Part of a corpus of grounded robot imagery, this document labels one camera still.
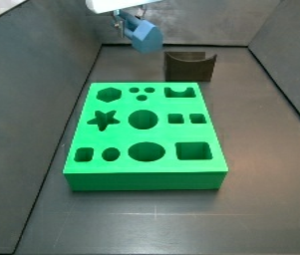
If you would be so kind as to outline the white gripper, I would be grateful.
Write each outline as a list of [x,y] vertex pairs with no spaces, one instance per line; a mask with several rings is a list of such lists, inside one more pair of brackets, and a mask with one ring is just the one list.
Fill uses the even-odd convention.
[[102,14],[113,11],[114,28],[118,30],[119,37],[125,37],[125,20],[121,18],[121,10],[138,6],[135,17],[142,20],[147,11],[147,4],[161,0],[86,0],[89,9]]

